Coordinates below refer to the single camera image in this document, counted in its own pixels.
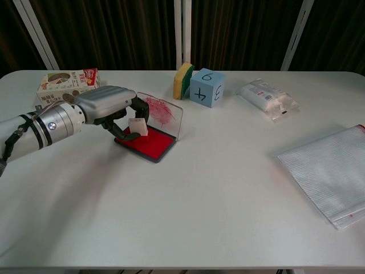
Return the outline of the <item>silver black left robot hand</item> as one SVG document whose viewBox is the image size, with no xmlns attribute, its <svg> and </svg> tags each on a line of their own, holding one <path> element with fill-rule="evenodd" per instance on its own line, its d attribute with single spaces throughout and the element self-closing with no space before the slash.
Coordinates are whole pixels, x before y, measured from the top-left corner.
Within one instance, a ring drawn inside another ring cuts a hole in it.
<svg viewBox="0 0 365 274">
<path fill-rule="evenodd" d="M 127 107 L 135 111 L 136 118 L 149 118 L 149 105 L 140 99 L 135 91 L 118 86 L 103 86 L 87 91 L 75 98 L 85 116 L 86 124 L 101 125 L 114 137 L 133 141 L 141 137 L 140 133 L 126 134 L 115 122 L 127 114 Z"/>
</svg>

